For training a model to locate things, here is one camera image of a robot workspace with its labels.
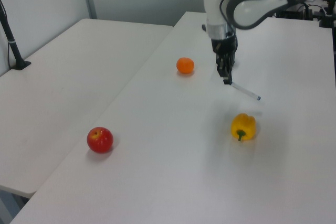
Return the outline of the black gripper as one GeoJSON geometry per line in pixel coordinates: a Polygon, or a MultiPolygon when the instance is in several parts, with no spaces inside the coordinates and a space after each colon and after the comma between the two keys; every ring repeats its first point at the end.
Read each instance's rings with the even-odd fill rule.
{"type": "Polygon", "coordinates": [[[224,40],[211,39],[213,52],[216,54],[217,72],[224,84],[231,85],[235,52],[238,48],[237,36],[231,34],[224,40]]]}

